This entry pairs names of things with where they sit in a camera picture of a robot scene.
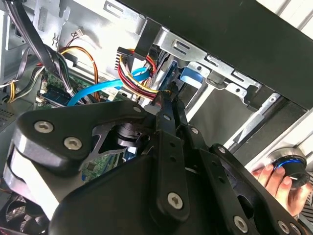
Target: yellow wire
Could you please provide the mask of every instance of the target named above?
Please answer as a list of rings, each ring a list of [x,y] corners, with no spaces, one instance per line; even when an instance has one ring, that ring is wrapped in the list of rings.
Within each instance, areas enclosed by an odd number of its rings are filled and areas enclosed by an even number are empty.
[[[13,97],[13,92],[12,92],[13,91],[13,85],[12,84],[13,83],[10,84],[10,96],[9,96],[7,103],[11,102],[12,97]]]
[[[12,102],[15,98],[15,84],[14,84],[14,82],[12,82],[12,85],[13,85],[13,95],[12,95],[12,100],[10,102]]]
[[[141,97],[143,97],[143,98],[147,98],[147,99],[149,99],[149,100],[152,100],[150,97],[147,97],[147,96],[145,96],[145,95],[143,95],[143,94],[139,94],[138,92],[136,92],[136,91],[132,90],[131,88],[129,88],[129,87],[127,86],[127,84],[125,84],[125,83],[123,82],[122,79],[121,79],[121,81],[122,81],[122,83],[124,84],[124,87],[125,87],[128,91],[130,91],[130,92],[132,92],[132,93],[135,93],[137,96],[141,96]]]
[[[137,82],[133,76],[126,70],[125,65],[122,62],[122,56],[119,57],[119,63],[121,64],[121,68],[123,70],[123,72],[125,73],[125,75],[133,82],[135,83],[138,87],[140,87],[141,89],[147,91],[147,92],[151,92],[151,93],[158,93],[159,91],[156,90],[151,90],[143,85],[141,85],[139,82]]]

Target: cooling fan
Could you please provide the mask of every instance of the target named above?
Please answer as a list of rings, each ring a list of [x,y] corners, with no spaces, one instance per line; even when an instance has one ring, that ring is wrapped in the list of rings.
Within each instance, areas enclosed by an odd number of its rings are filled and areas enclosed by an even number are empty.
[[[49,220],[37,204],[23,199],[6,204],[0,212],[2,226],[27,235],[45,234]]]

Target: mounting hole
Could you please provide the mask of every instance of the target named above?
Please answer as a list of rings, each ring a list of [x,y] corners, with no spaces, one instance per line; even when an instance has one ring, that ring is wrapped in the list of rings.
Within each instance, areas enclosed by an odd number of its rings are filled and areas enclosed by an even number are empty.
[[[176,158],[175,157],[171,156],[170,159],[171,159],[172,162],[174,162],[174,163],[176,162]]]
[[[171,118],[170,118],[169,116],[167,116],[166,114],[164,114],[163,117],[164,117],[166,120],[168,120],[168,121],[171,120]]]
[[[224,180],[222,177],[219,177],[219,180],[220,180],[223,184],[225,184],[225,180]]]
[[[134,106],[134,110],[138,113],[141,113],[141,109],[139,109],[138,107]]]
[[[274,103],[276,100],[277,100],[276,97],[272,97],[271,99],[269,99],[271,103]]]

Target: metal panel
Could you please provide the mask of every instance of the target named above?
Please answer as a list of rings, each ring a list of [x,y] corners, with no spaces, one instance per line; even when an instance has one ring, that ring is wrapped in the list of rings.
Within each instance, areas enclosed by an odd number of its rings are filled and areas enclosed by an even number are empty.
[[[313,42],[258,2],[122,2],[302,107],[313,107],[313,80],[307,79],[313,77]]]

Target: screw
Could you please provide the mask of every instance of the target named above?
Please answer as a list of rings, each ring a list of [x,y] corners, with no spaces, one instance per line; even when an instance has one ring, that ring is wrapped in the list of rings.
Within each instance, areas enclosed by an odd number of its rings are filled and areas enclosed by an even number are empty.
[[[241,232],[243,232],[244,234],[246,234],[248,232],[248,226],[247,226],[246,222],[240,216],[234,217],[234,223],[235,223],[236,227]]]
[[[219,151],[220,151],[221,153],[226,153],[226,151],[225,151],[225,149],[224,149],[223,147],[219,147]]]
[[[170,192],[167,195],[167,201],[176,210],[180,210],[182,208],[183,202],[181,197],[177,193]]]
[[[271,99],[269,99],[271,103],[274,103],[276,100],[277,100],[276,97],[272,97]]]
[[[163,117],[166,119],[166,120],[168,120],[168,121],[170,121],[171,120],[171,118],[169,117],[169,116],[167,116],[167,115],[163,115]]]
[[[198,131],[196,128],[191,127],[191,130],[192,130],[192,132],[193,132],[193,133],[195,133],[195,134],[199,134],[199,131]]]
[[[34,125],[36,131],[40,133],[50,133],[53,131],[53,125],[48,121],[37,121]]]
[[[286,234],[289,234],[290,231],[289,231],[289,228],[287,227],[287,225],[283,222],[283,221],[278,221],[278,225],[279,227],[281,228],[281,230],[286,233]]]
[[[295,230],[295,232],[296,232],[298,235],[301,235],[301,232],[300,232],[300,230],[297,228],[297,226],[295,226],[293,223],[290,223],[290,226],[293,228],[293,230]]]
[[[82,142],[75,137],[67,137],[64,140],[64,145],[70,150],[79,150],[83,146]]]
[[[134,106],[134,110],[138,113],[141,113],[141,109],[139,109],[138,107]]]

